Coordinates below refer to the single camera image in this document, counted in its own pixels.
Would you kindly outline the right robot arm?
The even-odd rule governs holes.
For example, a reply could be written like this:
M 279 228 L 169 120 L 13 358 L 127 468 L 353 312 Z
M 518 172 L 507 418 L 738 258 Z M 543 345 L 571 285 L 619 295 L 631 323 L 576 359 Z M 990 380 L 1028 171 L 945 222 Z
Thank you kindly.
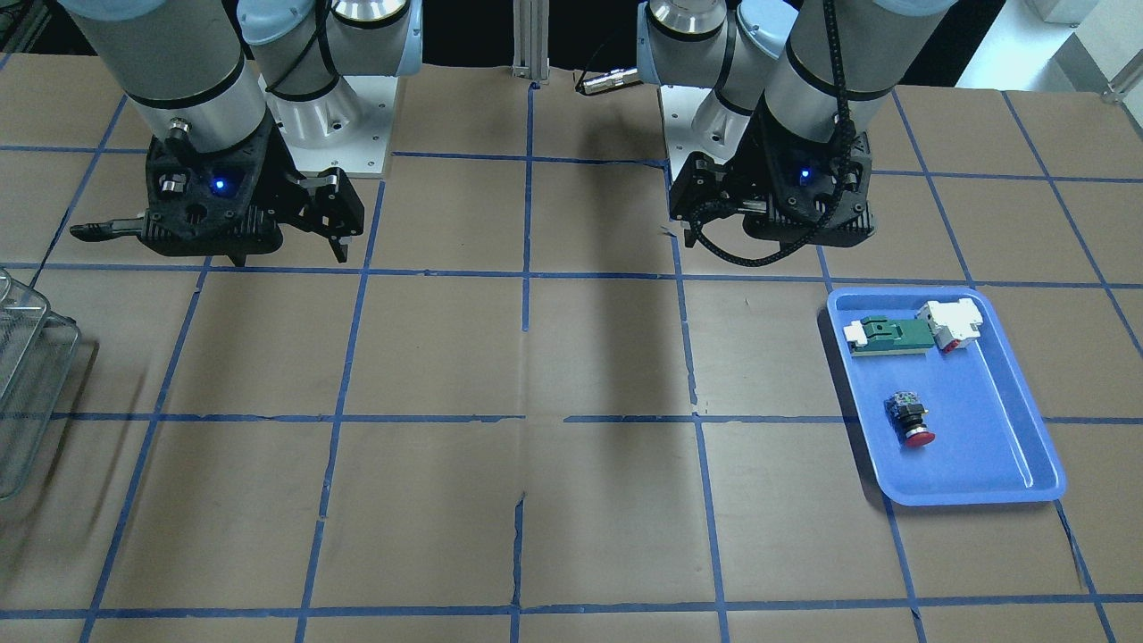
M 168 257 L 273 254 L 282 227 L 330 244 L 363 234 L 352 176 L 377 176 L 387 99 L 413 77 L 421 1 L 66 1 L 152 134 L 138 216 L 74 224 L 83 243 L 135 238 Z

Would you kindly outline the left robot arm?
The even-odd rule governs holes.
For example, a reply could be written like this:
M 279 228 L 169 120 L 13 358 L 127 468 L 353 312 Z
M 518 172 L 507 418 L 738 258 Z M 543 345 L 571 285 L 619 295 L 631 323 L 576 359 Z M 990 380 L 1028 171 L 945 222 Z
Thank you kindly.
M 685 246 L 738 216 L 774 241 L 769 264 L 805 246 L 853 247 L 876 232 L 870 120 L 946 17 L 948 1 L 645 1 L 645 85 L 708 90 L 704 142 L 673 167 L 669 212 Z

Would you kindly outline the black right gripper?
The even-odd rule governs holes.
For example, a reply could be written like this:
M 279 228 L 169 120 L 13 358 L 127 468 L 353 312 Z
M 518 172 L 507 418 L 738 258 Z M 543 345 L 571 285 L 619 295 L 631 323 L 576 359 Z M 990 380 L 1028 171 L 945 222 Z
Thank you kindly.
M 174 119 L 146 158 L 144 217 L 70 226 L 82 243 L 139 238 L 163 256 L 226 255 L 243 260 L 281 248 L 281 225 L 314 233 L 347 262 L 347 238 L 363 233 L 363 201 L 339 168 L 306 178 L 295 167 L 272 114 L 235 146 L 197 150 L 186 121 Z

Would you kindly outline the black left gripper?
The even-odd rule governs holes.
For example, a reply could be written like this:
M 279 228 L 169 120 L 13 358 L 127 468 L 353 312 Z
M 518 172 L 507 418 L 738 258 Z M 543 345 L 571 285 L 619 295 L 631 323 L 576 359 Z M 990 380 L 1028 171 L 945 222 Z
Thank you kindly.
M 769 108 L 759 107 L 729 162 L 719 164 L 694 152 L 673 180 L 670 216 L 684 224 L 684 244 L 698 243 L 695 223 L 740 215 L 748 236 L 791 246 L 828 211 L 836 184 L 842 186 L 841 204 L 812 244 L 863 243 L 876 232 L 868 203 L 872 174 L 868 134 L 855 135 L 846 168 L 839 164 L 840 150 L 832 121 L 822 143 L 789 131 Z

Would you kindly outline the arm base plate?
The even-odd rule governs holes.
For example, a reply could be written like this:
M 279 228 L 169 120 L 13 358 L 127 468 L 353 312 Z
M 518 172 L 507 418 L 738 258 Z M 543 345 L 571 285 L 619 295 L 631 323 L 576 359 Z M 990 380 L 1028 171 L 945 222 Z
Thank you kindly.
M 350 178 L 376 179 L 387 162 L 398 89 L 395 77 L 343 77 L 315 99 L 265 97 L 301 172 L 339 168 Z
M 736 113 L 713 89 L 661 86 L 660 103 L 673 178 L 678 178 L 694 152 L 702 152 L 724 164 L 738 151 L 750 113 Z

